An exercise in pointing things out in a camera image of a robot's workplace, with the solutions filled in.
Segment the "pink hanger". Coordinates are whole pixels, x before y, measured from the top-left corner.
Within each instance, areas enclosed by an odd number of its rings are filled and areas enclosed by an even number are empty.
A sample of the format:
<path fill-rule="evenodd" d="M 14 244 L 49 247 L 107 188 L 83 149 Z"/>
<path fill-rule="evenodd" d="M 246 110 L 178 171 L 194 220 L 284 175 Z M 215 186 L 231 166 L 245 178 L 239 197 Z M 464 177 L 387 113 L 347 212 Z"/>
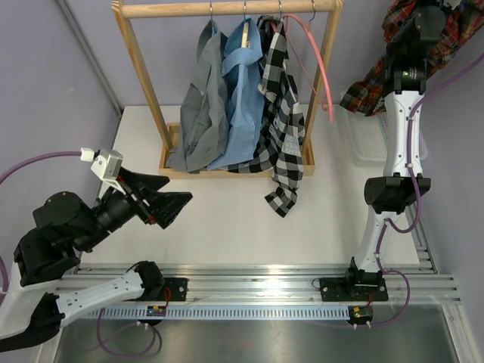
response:
<path fill-rule="evenodd" d="M 324 63 L 323 57 L 321 56 L 321 50 L 318 48 L 315 41 L 315 37 L 311 31 L 311 22 L 314 20 L 314 18 L 312 18 L 308 23 L 305 23 L 301 17 L 295 14 L 286 13 L 285 11 L 283 11 L 282 19 L 284 20 L 285 29 L 287 29 L 287 23 L 289 18 L 295 20 L 299 24 L 299 26 L 303 29 L 312 47 L 315 59 L 317 61 L 316 70 L 319 71 L 319 75 L 321 77 L 320 80 L 322 81 L 322 85 L 324 86 L 325 95 L 326 95 L 325 101 L 323 101 L 321 98 L 321 91 L 318 90 L 318 80 L 315 79 L 311 83 L 312 96 L 314 97 L 313 101 L 315 101 L 323 111 L 327 112 L 329 122 L 333 123 L 334 106 L 332 102 L 330 83 L 328 81 L 325 63 Z"/>

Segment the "red plaid shirt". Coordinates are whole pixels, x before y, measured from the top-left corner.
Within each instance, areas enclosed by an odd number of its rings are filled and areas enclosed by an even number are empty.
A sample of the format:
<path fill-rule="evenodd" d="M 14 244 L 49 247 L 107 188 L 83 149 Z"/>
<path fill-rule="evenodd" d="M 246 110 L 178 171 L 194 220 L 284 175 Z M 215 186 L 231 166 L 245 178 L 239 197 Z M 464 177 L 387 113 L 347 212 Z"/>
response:
<path fill-rule="evenodd" d="M 388 8 L 382 23 L 383 39 L 390 42 L 403 21 L 417 5 L 416 1 L 394 1 Z M 453 9 L 444 10 L 447 21 L 439 42 L 430 52 L 427 76 L 433 76 L 445 68 L 457 52 L 483 26 L 483 2 L 462 1 Z M 353 83 L 340 102 L 340 106 L 353 113 L 373 116 L 385 110 L 383 100 L 384 61 L 380 58 L 369 70 L 365 78 Z"/>

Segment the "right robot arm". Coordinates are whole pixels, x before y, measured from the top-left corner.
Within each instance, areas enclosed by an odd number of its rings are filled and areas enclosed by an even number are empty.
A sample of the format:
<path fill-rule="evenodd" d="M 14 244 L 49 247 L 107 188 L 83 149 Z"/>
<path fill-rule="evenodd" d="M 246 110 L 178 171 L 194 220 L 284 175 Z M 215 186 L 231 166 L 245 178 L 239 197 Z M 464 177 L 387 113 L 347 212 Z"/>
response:
<path fill-rule="evenodd" d="M 383 254 L 389 229 L 405 208 L 419 204 L 431 186 L 420 164 L 420 109 L 427 89 L 427 63 L 447 22 L 438 1 L 418 1 L 391 38 L 383 58 L 383 96 L 388 144 L 383 174 L 365 183 L 368 220 L 361 246 L 337 288 L 337 299 L 386 301 Z"/>

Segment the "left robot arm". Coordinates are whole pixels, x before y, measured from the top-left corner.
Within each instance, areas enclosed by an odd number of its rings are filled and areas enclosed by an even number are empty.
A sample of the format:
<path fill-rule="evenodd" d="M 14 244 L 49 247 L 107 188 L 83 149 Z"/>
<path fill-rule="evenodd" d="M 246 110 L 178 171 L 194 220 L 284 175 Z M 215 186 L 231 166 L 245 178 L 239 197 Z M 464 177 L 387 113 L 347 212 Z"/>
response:
<path fill-rule="evenodd" d="M 73 192 L 50 196 L 33 211 L 35 228 L 14 251 L 11 279 L 1 304 L 1 351 L 40 345 L 83 315 L 126 300 L 154 301 L 166 286 L 155 262 L 141 261 L 119 278 L 74 293 L 54 293 L 66 272 L 134 217 L 170 226 L 192 199 L 190 192 L 163 192 L 166 176 L 121 169 L 94 207 Z"/>

